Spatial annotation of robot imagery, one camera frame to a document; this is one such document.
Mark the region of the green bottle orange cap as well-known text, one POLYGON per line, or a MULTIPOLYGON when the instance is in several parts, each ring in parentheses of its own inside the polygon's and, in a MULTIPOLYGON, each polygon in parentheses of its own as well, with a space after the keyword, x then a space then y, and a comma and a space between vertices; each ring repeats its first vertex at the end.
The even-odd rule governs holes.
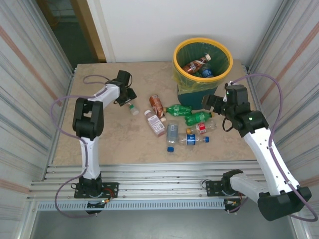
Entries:
POLYGON ((193 126, 197 123, 206 122, 213 117, 213 113, 210 112, 197 112, 189 116, 185 116, 185 123, 187 126, 193 126))

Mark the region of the clear bottle red label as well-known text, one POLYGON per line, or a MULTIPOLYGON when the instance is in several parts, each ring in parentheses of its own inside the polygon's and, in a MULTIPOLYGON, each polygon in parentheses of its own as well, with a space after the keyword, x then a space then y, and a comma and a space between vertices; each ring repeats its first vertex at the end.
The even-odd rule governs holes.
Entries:
POLYGON ((197 123, 186 129, 187 134, 205 134, 216 129, 216 122, 214 120, 197 123))

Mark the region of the clear bottle Pepsi label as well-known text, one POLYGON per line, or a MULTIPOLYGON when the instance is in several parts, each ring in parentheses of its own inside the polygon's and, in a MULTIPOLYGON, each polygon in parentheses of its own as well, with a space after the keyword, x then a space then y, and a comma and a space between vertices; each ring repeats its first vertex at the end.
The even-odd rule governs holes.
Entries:
POLYGON ((186 134, 182 133, 178 135, 179 144, 186 146, 195 146, 201 143, 209 143, 210 139, 207 136, 186 134))

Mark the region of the clear bottle grey blue label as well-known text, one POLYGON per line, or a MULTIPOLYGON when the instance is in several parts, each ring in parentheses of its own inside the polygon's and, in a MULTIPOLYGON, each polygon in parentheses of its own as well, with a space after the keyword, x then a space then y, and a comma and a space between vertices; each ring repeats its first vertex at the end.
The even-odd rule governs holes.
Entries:
POLYGON ((166 131, 166 145, 167 145, 167 152, 173 153, 174 147, 179 142, 179 135, 178 135, 179 123, 175 120, 171 120, 168 122, 167 131, 166 131))

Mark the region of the teal bin with yellow rim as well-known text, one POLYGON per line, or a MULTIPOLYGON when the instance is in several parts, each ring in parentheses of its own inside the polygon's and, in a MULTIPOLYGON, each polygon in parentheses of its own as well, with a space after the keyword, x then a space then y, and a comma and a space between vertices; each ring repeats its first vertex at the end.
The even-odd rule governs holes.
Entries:
MULTIPOLYGON (((198 76, 201 77, 199 70, 196 72, 196 74, 198 74, 198 76)), ((190 106, 194 110, 200 110, 202 109, 203 97, 205 95, 213 95, 216 90, 217 90, 217 87, 214 89, 208 89, 208 90, 199 91, 199 92, 179 94, 178 88, 177 88, 177 98, 182 105, 190 106)))

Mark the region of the yellow plastic bin liner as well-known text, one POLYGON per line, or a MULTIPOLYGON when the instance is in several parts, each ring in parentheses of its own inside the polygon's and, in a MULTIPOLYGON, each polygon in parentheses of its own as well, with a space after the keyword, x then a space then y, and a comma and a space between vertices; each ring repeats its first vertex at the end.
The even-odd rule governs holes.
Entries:
POLYGON ((220 42, 209 38, 190 38, 180 43, 173 53, 173 79, 177 82, 178 93, 186 94, 214 89, 224 81, 233 66, 233 57, 230 51, 220 42), (211 59, 213 76, 199 77, 196 73, 188 73, 183 67, 205 55, 211 59))

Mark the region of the green bottle yellow cap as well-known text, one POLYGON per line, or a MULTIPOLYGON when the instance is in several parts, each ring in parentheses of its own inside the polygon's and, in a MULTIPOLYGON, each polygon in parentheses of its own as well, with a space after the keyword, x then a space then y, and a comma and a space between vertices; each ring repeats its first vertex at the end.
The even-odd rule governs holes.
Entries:
POLYGON ((169 113, 174 117, 189 116, 192 114, 191 107, 178 104, 172 105, 170 107, 164 107, 163 110, 165 113, 169 113))

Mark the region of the wooden door frame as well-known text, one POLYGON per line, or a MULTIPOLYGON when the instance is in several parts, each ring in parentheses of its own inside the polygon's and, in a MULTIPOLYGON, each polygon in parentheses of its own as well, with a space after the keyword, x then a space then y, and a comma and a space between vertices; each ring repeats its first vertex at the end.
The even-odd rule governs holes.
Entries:
POLYGON ((106 63, 106 57, 87 0, 70 0, 73 11, 95 61, 106 63))

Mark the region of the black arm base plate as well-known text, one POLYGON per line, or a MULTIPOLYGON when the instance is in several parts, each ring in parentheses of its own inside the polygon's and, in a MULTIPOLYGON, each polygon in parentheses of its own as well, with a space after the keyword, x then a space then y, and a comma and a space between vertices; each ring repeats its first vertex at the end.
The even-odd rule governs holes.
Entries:
POLYGON ((102 182, 101 184, 93 185, 93 187, 83 186, 80 183, 76 184, 74 198, 117 198, 119 192, 119 183, 102 182))
POLYGON ((236 191, 230 187, 230 184, 225 184, 222 181, 204 180, 202 186, 206 190, 208 197, 234 197, 244 196, 245 194, 236 191))

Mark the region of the aluminium rail frame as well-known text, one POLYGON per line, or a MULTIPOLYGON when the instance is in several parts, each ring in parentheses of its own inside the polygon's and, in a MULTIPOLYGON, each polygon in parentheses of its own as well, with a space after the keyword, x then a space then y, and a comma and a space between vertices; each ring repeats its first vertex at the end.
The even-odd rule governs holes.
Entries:
MULTIPOLYGON (((248 177, 262 184, 264 174, 256 160, 225 162, 187 162, 158 164, 120 164, 100 167, 102 181, 118 182, 118 199, 197 199, 205 198, 202 182, 220 180, 223 173, 242 170, 248 177)), ((28 200, 52 201, 58 193, 59 201, 73 200, 74 190, 69 184, 58 188, 79 175, 80 166, 50 165, 40 182, 32 182, 28 200)))

